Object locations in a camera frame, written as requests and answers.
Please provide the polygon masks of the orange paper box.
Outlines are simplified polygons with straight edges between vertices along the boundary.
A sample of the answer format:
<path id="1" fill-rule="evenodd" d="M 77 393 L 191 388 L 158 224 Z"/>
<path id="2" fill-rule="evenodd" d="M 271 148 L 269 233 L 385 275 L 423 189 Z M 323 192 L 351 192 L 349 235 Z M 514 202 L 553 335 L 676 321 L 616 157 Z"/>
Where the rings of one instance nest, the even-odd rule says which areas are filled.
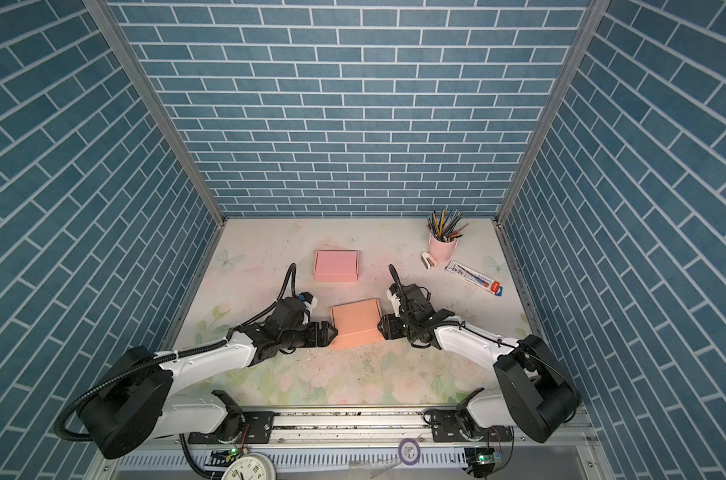
<path id="1" fill-rule="evenodd" d="M 384 341 L 378 329 L 382 313 L 377 299 L 333 306 L 331 316 L 338 331 L 329 345 L 332 350 L 344 350 Z"/>

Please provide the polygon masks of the pink paper box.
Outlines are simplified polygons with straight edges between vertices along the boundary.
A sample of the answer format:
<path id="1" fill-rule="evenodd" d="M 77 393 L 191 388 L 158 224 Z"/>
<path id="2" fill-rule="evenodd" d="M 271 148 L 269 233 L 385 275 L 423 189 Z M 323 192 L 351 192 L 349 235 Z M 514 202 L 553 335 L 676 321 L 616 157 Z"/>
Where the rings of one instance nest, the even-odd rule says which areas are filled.
<path id="1" fill-rule="evenodd" d="M 318 250 L 313 268 L 318 282 L 357 282 L 359 252 L 354 250 Z"/>

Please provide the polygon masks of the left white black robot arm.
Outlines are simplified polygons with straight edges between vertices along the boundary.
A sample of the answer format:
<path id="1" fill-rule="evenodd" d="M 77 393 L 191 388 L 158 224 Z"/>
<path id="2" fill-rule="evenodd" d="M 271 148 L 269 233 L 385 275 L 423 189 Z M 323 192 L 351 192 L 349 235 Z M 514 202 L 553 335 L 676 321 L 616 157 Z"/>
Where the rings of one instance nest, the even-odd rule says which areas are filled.
<path id="1" fill-rule="evenodd" d="M 245 430 L 242 407 L 223 390 L 214 400 L 179 400 L 182 390 L 230 370 L 256 366 L 300 348 L 326 348 L 337 337 L 328 321 L 315 321 L 309 293 L 276 301 L 263 322 L 232 327 L 214 342 L 150 352 L 135 347 L 96 385 L 78 396 L 53 424 L 57 437 L 92 442 L 107 459 L 120 458 L 149 439 L 200 433 L 225 443 Z"/>

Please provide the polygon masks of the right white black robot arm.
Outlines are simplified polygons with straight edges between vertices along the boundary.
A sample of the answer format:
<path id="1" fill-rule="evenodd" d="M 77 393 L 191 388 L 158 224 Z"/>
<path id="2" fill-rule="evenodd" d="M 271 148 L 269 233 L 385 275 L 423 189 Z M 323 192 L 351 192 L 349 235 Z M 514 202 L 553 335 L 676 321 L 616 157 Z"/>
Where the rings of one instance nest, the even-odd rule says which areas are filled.
<path id="1" fill-rule="evenodd" d="M 498 394 L 480 387 L 454 411 L 453 424 L 465 437 L 515 426 L 543 443 L 575 416 L 581 394 L 542 338 L 513 339 L 484 331 L 452 311 L 435 309 L 427 290 L 416 284 L 394 283 L 387 298 L 394 312 L 378 324 L 386 340 L 405 338 L 414 348 L 458 354 L 495 374 Z"/>

